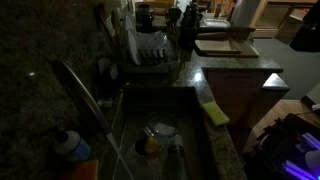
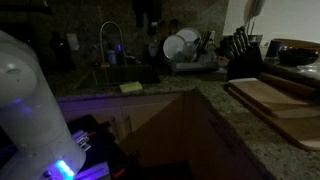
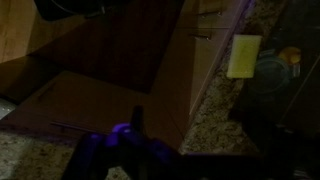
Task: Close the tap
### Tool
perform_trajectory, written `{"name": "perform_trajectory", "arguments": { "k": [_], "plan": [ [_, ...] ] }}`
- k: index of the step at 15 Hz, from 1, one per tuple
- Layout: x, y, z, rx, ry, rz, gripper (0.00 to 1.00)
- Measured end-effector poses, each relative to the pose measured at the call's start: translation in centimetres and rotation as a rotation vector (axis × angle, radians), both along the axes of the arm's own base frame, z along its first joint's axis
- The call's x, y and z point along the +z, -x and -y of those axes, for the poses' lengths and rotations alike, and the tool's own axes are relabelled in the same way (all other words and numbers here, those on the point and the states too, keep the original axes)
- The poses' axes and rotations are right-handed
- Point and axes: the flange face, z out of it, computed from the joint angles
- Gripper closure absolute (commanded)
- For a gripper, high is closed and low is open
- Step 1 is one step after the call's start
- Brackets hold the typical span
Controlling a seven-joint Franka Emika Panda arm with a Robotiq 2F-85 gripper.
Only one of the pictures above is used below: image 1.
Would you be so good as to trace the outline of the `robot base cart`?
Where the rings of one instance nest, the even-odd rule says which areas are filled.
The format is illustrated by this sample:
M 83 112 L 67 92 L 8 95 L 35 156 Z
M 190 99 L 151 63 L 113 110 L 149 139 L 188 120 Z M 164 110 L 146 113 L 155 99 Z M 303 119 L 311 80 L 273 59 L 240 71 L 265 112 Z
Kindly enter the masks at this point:
M 290 161 L 304 171 L 309 170 L 305 154 L 315 147 L 303 138 L 306 133 L 320 138 L 319 127 L 292 113 L 267 126 L 252 150 L 242 155 L 248 180 L 299 180 L 285 170 L 285 165 Z

